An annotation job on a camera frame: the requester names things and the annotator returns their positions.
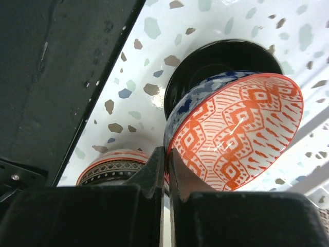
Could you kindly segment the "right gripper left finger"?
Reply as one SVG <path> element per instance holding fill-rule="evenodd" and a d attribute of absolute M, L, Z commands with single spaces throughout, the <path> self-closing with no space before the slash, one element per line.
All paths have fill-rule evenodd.
<path fill-rule="evenodd" d="M 165 149 L 156 147 L 146 164 L 126 180 L 124 186 L 138 186 L 147 198 L 163 199 L 164 194 Z"/>

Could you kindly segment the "red patterned bowl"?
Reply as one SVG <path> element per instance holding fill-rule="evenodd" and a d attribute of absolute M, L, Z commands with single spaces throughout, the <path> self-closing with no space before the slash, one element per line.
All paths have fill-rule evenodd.
<path fill-rule="evenodd" d="M 219 191 L 234 191 L 267 170 L 295 136 L 303 96 L 290 78 L 261 73 L 240 78 L 204 99 L 183 120 L 169 148 Z"/>

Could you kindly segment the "black bowl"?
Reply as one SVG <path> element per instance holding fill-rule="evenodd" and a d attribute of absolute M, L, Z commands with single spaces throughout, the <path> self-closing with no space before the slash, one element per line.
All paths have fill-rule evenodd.
<path fill-rule="evenodd" d="M 164 95 L 165 118 L 203 80 L 238 70 L 283 74 L 274 55 L 256 43 L 239 39 L 211 42 L 189 54 L 175 69 Z"/>

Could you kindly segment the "blue patterned bowl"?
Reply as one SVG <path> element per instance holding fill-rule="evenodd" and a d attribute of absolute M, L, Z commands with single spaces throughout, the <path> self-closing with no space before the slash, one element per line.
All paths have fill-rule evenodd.
<path fill-rule="evenodd" d="M 257 72 L 248 70 L 237 70 L 224 72 L 218 75 L 211 76 L 197 86 L 189 90 L 183 98 L 176 104 L 167 118 L 167 124 L 163 136 L 163 146 L 167 150 L 169 144 L 177 131 L 178 127 L 182 124 L 183 120 L 196 108 L 204 99 L 210 96 L 215 91 L 225 87 L 226 85 L 249 75 L 256 74 Z"/>

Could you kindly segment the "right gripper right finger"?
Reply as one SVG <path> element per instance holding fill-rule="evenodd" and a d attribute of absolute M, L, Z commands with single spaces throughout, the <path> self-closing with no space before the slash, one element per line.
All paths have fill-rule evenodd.
<path fill-rule="evenodd" d="M 194 192 L 215 192 L 215 189 L 199 178 L 183 162 L 177 149 L 173 148 L 168 157 L 168 169 L 170 185 L 175 185 L 174 189 L 178 193 L 181 201 L 185 202 Z"/>

